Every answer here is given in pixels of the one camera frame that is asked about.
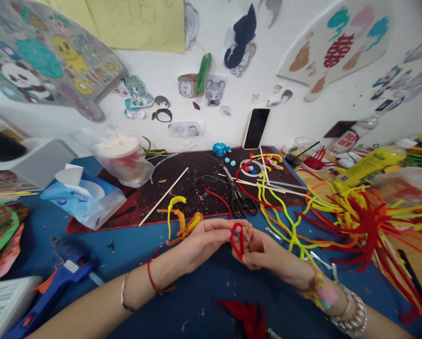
red chinese character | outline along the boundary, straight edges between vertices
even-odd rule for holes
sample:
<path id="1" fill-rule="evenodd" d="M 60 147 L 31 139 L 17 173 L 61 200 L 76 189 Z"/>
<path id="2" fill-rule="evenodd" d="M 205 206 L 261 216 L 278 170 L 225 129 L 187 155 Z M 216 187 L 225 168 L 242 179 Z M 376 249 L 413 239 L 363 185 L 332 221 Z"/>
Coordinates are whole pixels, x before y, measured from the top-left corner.
<path id="1" fill-rule="evenodd" d="M 353 44 L 354 35 L 346 36 L 342 35 L 337 41 L 334 41 L 332 46 L 327 51 L 327 55 L 324 57 L 324 66 L 326 68 L 334 67 L 343 59 L 346 54 L 351 50 Z"/>

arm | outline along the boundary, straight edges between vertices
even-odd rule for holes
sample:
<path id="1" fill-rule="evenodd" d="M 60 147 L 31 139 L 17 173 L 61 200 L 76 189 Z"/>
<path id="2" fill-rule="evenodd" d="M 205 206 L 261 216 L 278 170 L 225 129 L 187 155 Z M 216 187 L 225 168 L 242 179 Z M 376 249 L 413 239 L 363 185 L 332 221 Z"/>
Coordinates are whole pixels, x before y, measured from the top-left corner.
<path id="1" fill-rule="evenodd" d="M 244 227 L 249 226 L 246 220 L 202 221 L 178 246 L 154 259 L 150 263 L 150 273 L 157 290 L 162 291 L 182 275 L 197 269 L 223 243 L 229 241 L 230 230 L 236 222 Z M 121 305 L 123 279 L 124 275 L 121 275 L 86 294 L 59 312 L 28 338 L 107 337 L 131 315 L 131 312 Z M 127 306 L 138 310 L 155 295 L 148 278 L 147 265 L 137 267 L 128 274 L 124 292 Z"/>
<path id="2" fill-rule="evenodd" d="M 246 254 L 243 255 L 243 263 L 249 269 L 267 268 L 285 283 L 294 286 L 300 291 L 314 290 L 315 272 L 311 265 L 284 249 L 268 234 L 253 228 L 249 228 L 249 234 L 251 234 L 251 239 L 245 245 L 247 250 Z M 338 296 L 336 303 L 327 309 L 325 314 L 330 316 L 341 316 L 344 314 L 343 320 L 351 319 L 355 313 L 354 303 L 345 312 L 348 300 L 343 289 L 326 276 L 324 276 L 324 280 L 326 286 L 332 287 Z M 401 327 L 367 304 L 365 304 L 365 309 L 367 323 L 363 338 L 413 338 Z"/>

craft mat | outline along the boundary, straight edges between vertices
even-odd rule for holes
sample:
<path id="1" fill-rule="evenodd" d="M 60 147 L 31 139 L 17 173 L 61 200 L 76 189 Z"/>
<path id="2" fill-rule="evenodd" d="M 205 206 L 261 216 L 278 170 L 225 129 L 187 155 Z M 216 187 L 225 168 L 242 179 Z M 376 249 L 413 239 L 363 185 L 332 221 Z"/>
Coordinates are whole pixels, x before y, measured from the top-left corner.
<path id="1" fill-rule="evenodd" d="M 272 147 L 264 147 L 263 152 L 276 153 Z M 224 160 L 228 157 L 230 160 L 235 160 L 235 166 L 231 166 L 229 163 L 225 164 L 231 175 L 235 177 L 239 164 L 242 160 L 248 159 L 250 153 L 259 154 L 259 150 L 248 151 L 242 148 L 234 148 L 231 153 L 227 153 L 224 157 L 220 158 L 212 151 L 181 153 L 167 159 L 156 168 L 153 174 L 153 184 L 148 182 L 139 189 L 123 186 L 115 177 L 110 175 L 105 169 L 102 169 L 98 174 L 98 177 L 121 189 L 128 200 L 98 231 L 137 227 L 186 167 L 189 167 L 189 173 L 184 174 L 183 178 L 181 178 L 172 189 L 171 193 L 159 204 L 157 209 L 168 209 L 171 198 L 182 195 L 186 198 L 187 203 L 177 203 L 174 205 L 174 208 L 180 209 L 184 213 L 186 219 L 192 218 L 196 212 L 201 212 L 204 217 L 228 215 L 228 210 L 223 202 L 213 195 L 206 193 L 205 188 L 220 195 L 225 201 L 230 202 L 231 189 L 226 183 L 226 178 L 218 175 L 218 173 L 224 174 L 224 170 L 216 159 Z M 162 159 L 163 157 L 158 157 L 151 162 L 157 164 Z M 273 168 L 272 171 L 268 173 L 269 180 L 301 186 L 301 183 L 284 162 L 279 163 L 279 165 L 283 166 L 283 170 Z M 254 169 L 257 172 L 260 170 L 256 164 L 254 164 Z M 258 177 L 248 177 L 244 175 L 242 171 L 239 174 L 239 178 L 252 183 L 255 183 L 256 179 L 258 179 Z M 164 179 L 166 179 L 166 182 L 159 183 L 160 180 Z M 249 185 L 243 185 L 243 187 L 247 192 L 258 197 L 258 188 Z M 283 194 L 280 192 L 276 192 L 276 195 L 282 199 L 287 207 L 305 204 L 305 199 L 301 196 Z M 271 194 L 266 194 L 266 197 L 270 204 L 281 207 L 281 203 L 272 197 Z M 178 218 L 176 218 L 175 215 L 172 214 L 170 216 L 171 222 L 177 220 Z M 167 222 L 167 213 L 158 213 L 154 211 L 142 226 L 165 222 Z M 71 218 L 67 225 L 66 232 L 87 233 L 92 232 L 92 230 L 81 225 L 76 219 Z"/>

label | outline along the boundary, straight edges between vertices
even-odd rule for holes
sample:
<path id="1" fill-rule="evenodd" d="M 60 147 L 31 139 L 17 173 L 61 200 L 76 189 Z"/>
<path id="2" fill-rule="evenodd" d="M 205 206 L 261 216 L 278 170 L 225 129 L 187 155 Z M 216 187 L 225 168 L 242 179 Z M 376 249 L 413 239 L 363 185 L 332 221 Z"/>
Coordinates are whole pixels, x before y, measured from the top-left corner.
<path id="1" fill-rule="evenodd" d="M 64 267 L 70 271 L 71 273 L 76 273 L 76 271 L 79 269 L 79 266 L 77 266 L 75 263 L 73 263 L 70 259 L 68 259 L 64 263 Z"/>

silver bangle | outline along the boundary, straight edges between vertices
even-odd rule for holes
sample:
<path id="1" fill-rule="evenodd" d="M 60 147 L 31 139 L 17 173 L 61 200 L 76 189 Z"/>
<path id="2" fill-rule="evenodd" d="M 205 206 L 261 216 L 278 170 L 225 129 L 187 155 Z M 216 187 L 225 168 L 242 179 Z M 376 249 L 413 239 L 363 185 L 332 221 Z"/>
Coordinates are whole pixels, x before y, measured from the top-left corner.
<path id="1" fill-rule="evenodd" d="M 122 294 L 121 294 L 121 298 L 122 298 L 122 306 L 125 310 L 130 311 L 130 312 L 135 312 L 136 310 L 127 306 L 125 304 L 125 286 L 126 286 L 126 278 L 128 277 L 129 272 L 127 272 L 125 274 L 125 277 L 123 279 L 123 283 L 122 283 Z"/>
<path id="2" fill-rule="evenodd" d="M 337 326 L 340 331 L 349 335 L 352 339 L 361 338 L 363 336 L 363 332 L 365 331 L 367 322 L 365 304 L 357 294 L 348 290 L 345 286 L 341 284 L 339 285 L 346 294 L 348 305 L 342 315 L 332 316 L 329 320 Z M 342 320 L 342 317 L 344 317 L 349 311 L 352 302 L 354 302 L 356 306 L 354 316 L 351 319 Z"/>

